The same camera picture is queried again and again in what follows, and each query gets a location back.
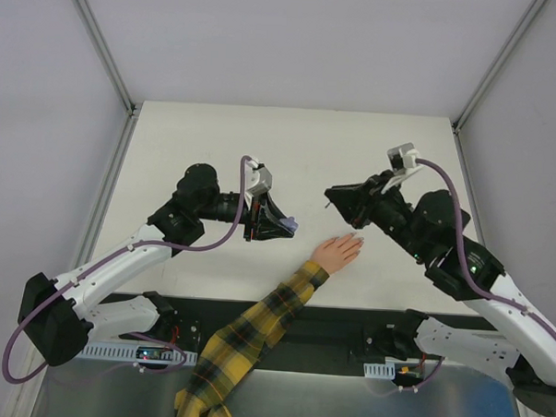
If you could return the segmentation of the purple nail polish bottle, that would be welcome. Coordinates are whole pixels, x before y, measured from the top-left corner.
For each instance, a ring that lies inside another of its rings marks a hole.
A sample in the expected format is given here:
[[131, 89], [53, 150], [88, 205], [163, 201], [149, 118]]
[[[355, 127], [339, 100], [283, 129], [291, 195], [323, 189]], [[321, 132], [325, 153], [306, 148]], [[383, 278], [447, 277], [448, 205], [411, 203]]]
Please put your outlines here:
[[293, 217], [282, 218], [280, 222], [289, 232], [296, 232], [300, 227], [299, 223]]

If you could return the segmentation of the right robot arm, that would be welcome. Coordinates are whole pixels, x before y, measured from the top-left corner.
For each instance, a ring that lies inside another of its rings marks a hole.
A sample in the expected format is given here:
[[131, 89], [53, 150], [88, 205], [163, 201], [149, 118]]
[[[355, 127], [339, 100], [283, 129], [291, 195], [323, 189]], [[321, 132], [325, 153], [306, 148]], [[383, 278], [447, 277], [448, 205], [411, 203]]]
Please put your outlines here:
[[463, 231], [470, 217], [448, 190], [425, 193], [411, 205], [390, 186], [384, 171], [361, 184], [325, 190], [351, 227], [377, 226], [424, 266], [434, 288], [474, 310], [497, 329], [484, 338], [407, 310], [405, 318], [376, 339], [381, 351], [405, 359], [429, 353], [475, 369], [512, 391], [544, 417], [556, 417], [556, 327], [516, 287], [503, 264]]

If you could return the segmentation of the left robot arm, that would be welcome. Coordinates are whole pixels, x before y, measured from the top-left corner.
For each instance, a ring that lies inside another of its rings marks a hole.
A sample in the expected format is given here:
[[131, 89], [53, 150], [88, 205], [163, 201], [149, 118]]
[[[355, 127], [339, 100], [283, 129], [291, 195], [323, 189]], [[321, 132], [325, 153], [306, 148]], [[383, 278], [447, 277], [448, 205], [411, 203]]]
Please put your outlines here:
[[230, 233], [242, 226], [247, 242], [293, 237], [298, 224], [271, 199], [270, 171], [253, 160], [241, 167], [239, 192], [226, 194], [212, 166], [189, 166], [171, 198], [115, 249], [56, 278], [39, 273], [27, 281], [18, 311], [19, 331], [46, 364], [62, 365], [93, 340], [132, 332], [165, 340], [172, 333], [174, 312], [156, 292], [121, 303], [104, 300], [148, 268], [196, 251], [205, 221], [228, 223]]

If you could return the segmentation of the yellow plaid sleeve forearm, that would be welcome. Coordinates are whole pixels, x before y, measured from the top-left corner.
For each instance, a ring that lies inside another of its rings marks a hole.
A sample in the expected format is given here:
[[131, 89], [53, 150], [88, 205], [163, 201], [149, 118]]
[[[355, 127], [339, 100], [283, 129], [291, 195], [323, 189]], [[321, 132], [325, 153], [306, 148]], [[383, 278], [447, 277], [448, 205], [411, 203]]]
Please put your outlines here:
[[176, 394], [175, 417], [234, 417], [226, 398], [283, 338], [326, 280], [328, 274], [320, 266], [306, 261], [264, 299], [217, 330], [185, 389]]

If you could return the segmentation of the mannequin hand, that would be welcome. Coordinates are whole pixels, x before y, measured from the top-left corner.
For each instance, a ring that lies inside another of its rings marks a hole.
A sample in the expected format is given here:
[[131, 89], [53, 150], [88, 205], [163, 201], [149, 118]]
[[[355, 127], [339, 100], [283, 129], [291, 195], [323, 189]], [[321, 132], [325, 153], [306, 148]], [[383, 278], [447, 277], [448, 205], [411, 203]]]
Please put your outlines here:
[[352, 232], [328, 239], [314, 249], [310, 261], [329, 275], [334, 275], [356, 259], [363, 244], [364, 239]]

